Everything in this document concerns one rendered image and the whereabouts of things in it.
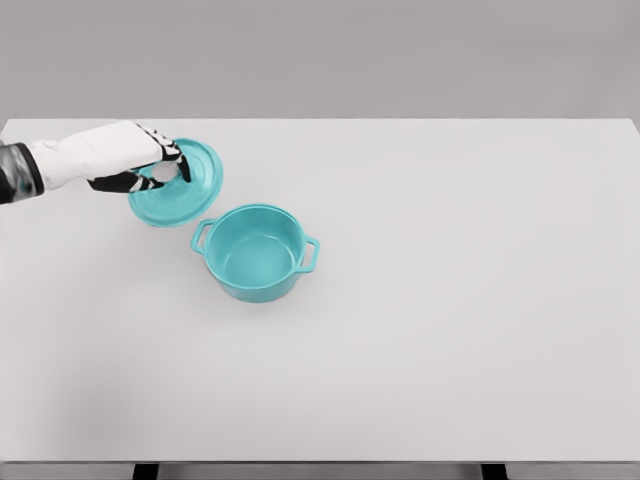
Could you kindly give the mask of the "teal pot lid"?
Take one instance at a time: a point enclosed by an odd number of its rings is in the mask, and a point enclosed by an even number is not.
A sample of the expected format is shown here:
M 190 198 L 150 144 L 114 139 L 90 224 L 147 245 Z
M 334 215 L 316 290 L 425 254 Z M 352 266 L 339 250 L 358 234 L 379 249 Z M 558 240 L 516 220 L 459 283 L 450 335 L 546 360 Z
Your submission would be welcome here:
M 211 146 L 189 138 L 177 138 L 175 143 L 188 160 L 191 181 L 178 174 L 160 189 L 128 195 L 134 215 L 151 226 L 191 222 L 209 209 L 222 187 L 222 161 Z

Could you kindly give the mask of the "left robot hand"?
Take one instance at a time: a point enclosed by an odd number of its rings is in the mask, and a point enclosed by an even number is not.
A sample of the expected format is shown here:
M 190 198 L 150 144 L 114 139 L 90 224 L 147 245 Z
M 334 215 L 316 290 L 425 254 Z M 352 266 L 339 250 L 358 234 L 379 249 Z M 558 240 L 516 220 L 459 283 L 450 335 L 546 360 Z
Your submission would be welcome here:
M 84 178 L 95 191 L 129 194 L 160 189 L 165 181 L 139 173 L 158 163 L 176 168 L 186 183 L 192 182 L 180 147 L 156 129 L 121 121 L 87 131 L 84 140 L 89 146 Z

